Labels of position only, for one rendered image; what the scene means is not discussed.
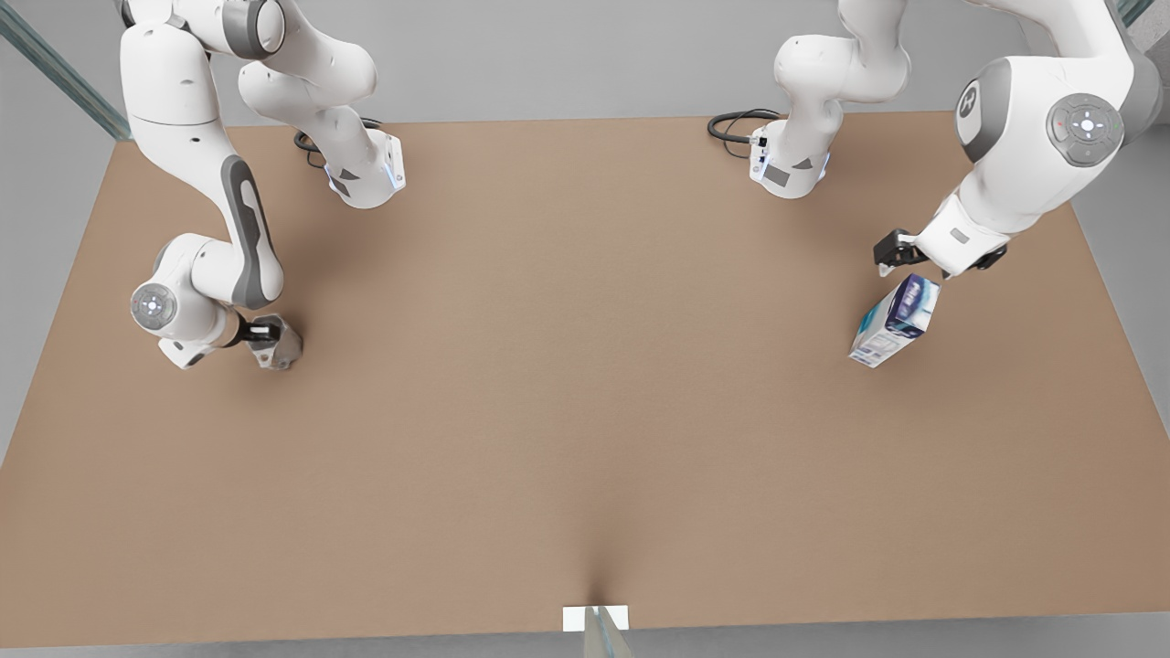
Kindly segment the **white and blue carton box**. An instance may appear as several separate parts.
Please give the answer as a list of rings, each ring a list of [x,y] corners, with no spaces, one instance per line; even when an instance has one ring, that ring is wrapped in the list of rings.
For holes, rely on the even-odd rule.
[[[880,366],[927,333],[940,300],[940,283],[911,273],[862,317],[849,358]]]

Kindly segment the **white post foot plate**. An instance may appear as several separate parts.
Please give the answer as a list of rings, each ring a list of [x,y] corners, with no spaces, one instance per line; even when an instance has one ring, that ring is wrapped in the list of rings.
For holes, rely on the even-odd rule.
[[[564,632],[584,631],[589,610],[599,612],[601,609],[610,612],[611,621],[614,621],[617,629],[620,631],[627,631],[631,628],[629,608],[627,605],[564,606],[560,609],[560,630]]]

